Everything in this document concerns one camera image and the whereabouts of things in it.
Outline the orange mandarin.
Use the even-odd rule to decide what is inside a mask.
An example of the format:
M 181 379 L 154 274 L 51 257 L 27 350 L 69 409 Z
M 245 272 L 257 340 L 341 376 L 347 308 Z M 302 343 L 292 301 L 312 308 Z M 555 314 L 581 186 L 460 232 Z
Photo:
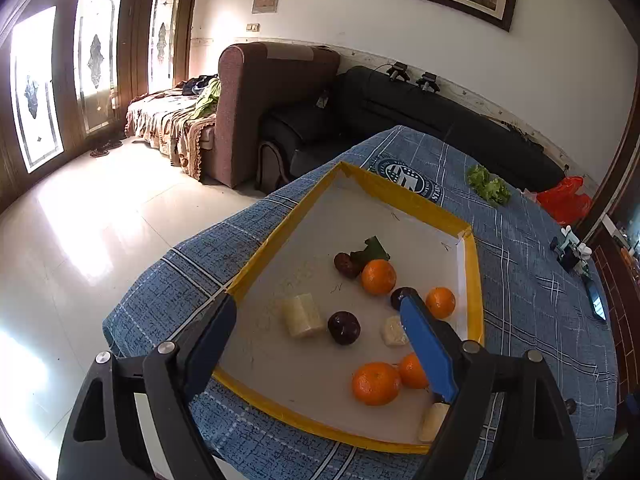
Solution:
M 402 384 L 410 389 L 427 389 L 430 385 L 426 373 L 414 352 L 405 356 L 398 365 Z

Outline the large orange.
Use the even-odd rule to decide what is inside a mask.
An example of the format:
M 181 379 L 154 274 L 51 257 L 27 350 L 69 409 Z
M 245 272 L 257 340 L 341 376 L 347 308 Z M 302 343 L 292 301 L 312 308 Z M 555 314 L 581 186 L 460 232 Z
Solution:
M 401 378 L 398 369 L 384 362 L 360 366 L 352 375 L 352 395 L 369 406 L 382 406 L 398 397 Z

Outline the small orange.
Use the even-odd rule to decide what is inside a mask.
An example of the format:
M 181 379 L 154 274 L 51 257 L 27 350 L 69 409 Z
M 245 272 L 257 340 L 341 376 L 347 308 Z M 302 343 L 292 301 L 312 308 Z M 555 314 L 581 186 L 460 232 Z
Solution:
M 454 313 L 457 300 L 449 288 L 434 287 L 427 293 L 425 304 L 434 318 L 444 320 Z

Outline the dark red plum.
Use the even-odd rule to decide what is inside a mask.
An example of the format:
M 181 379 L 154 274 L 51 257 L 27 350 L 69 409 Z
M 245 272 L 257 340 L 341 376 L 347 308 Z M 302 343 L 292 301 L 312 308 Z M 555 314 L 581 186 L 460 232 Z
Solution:
M 341 346 L 353 344 L 360 336 L 360 324 L 356 315 L 348 311 L 337 311 L 328 319 L 328 331 Z

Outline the orange tangerine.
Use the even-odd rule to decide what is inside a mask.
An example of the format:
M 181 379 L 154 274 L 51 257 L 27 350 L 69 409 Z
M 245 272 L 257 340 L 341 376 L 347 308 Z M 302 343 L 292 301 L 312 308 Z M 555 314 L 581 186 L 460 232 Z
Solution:
M 386 296 L 390 294 L 397 281 L 394 267 L 384 259 L 375 259 L 368 262 L 361 274 L 362 288 L 372 296 Z

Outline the red jujube date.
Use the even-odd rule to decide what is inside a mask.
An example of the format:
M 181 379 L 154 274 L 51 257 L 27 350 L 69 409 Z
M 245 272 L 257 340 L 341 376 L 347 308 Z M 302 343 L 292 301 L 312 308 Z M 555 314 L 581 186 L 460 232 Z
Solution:
M 349 280 L 358 278 L 362 270 L 362 266 L 352 260 L 352 257 L 346 252 L 339 252 L 334 257 L 333 263 L 337 272 Z

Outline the black pen cup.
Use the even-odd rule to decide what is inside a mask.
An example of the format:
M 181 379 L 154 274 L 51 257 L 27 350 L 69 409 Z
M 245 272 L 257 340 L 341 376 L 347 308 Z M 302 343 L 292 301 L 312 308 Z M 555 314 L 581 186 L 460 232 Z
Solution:
M 559 255 L 559 263 L 567 273 L 572 272 L 579 261 L 580 258 L 575 254 L 574 248 L 570 246 L 566 246 L 562 254 Z

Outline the white plastic bottles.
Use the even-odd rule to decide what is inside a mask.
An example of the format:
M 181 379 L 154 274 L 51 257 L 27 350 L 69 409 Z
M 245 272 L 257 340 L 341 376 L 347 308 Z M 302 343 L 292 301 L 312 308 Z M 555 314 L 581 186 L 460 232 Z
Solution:
M 559 250 L 557 252 L 558 258 L 566 246 L 573 247 L 575 254 L 580 258 L 580 261 L 576 264 L 572 272 L 587 275 L 589 273 L 588 262 L 591 259 L 592 249 L 577 237 L 571 226 L 563 226 L 561 229 L 561 235 L 562 240 L 559 241 Z

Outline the wooden sideboard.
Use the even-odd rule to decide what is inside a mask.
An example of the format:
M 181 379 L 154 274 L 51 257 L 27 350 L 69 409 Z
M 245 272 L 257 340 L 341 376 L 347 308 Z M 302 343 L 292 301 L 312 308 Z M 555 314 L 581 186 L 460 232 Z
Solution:
M 639 388 L 639 284 L 614 237 L 599 226 L 591 239 L 608 302 L 618 369 L 618 402 Z

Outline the red plastic bag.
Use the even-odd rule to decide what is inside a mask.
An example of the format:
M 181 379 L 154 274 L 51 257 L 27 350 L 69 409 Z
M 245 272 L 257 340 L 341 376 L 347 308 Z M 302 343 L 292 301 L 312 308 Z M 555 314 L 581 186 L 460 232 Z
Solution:
M 554 188 L 538 193 L 536 202 L 560 226 L 574 226 L 591 208 L 591 198 L 578 192 L 583 184 L 583 177 L 565 177 Z

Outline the yellow cardboard tray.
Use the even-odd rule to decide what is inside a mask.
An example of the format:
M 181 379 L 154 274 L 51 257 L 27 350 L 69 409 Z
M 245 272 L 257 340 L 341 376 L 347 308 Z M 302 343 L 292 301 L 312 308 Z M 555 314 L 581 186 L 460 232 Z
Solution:
M 356 448 L 425 454 L 418 440 L 432 403 L 426 390 L 405 389 L 384 406 L 352 395 L 352 375 L 370 362 L 398 364 L 410 347 L 390 348 L 381 327 L 392 313 L 385 296 L 369 295 L 360 281 L 335 269 L 339 252 L 364 247 L 376 236 L 399 286 L 420 295 L 444 286 L 456 296 L 449 324 L 461 339 L 482 340 L 484 308 L 480 265 L 468 222 L 422 196 L 340 162 L 299 201 L 244 266 L 230 287 L 236 323 L 214 377 L 271 417 L 315 436 Z M 292 338 L 282 306 L 311 294 L 326 326 Z M 349 346 L 337 344 L 328 319 L 356 315 L 361 330 Z

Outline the green leaf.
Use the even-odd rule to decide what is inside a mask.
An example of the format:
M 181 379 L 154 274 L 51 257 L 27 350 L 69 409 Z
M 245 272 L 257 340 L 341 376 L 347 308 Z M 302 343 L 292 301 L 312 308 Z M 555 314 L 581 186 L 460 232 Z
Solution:
M 360 266 L 366 266 L 373 260 L 390 261 L 390 254 L 386 252 L 376 236 L 367 238 L 364 241 L 364 244 L 366 245 L 365 248 L 349 254 L 353 263 L 357 263 Z

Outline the patterned daybed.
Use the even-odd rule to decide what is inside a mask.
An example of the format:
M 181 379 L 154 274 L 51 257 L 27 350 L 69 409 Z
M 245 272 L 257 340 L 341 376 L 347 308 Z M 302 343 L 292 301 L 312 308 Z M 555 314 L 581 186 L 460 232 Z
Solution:
M 203 154 L 214 146 L 220 94 L 219 76 L 201 75 L 139 96 L 127 108 L 125 136 L 159 150 L 171 166 L 199 181 Z

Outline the black sofa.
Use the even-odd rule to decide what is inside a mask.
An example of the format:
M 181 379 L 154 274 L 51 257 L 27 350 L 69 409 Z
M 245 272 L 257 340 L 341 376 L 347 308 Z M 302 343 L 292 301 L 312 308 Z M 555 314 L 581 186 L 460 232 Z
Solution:
M 273 105 L 258 124 L 256 186 L 268 194 L 371 136 L 405 126 L 478 160 L 520 190 L 554 188 L 565 172 L 518 128 L 355 66 L 312 98 Z

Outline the wooden glass door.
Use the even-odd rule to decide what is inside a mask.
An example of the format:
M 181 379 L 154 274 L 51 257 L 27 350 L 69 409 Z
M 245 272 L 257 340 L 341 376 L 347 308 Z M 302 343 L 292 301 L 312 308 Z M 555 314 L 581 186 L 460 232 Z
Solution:
M 1 0 L 1 206 L 186 78 L 195 0 Z

